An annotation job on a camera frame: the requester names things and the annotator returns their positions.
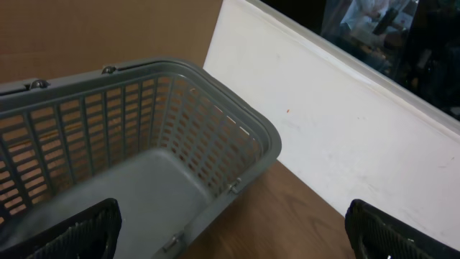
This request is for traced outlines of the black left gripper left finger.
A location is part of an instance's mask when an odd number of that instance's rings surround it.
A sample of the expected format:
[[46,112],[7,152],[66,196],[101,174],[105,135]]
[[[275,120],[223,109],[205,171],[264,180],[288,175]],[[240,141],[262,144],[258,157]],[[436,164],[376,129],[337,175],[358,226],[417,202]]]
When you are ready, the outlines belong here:
[[121,229],[116,199],[105,199],[17,245],[2,258],[112,259]]

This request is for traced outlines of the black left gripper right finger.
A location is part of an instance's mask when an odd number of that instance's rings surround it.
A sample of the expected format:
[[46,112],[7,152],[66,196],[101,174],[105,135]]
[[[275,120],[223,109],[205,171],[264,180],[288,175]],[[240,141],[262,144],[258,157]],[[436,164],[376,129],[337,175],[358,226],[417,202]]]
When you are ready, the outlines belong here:
[[360,259],[459,259],[459,251],[361,199],[350,203],[345,229]]

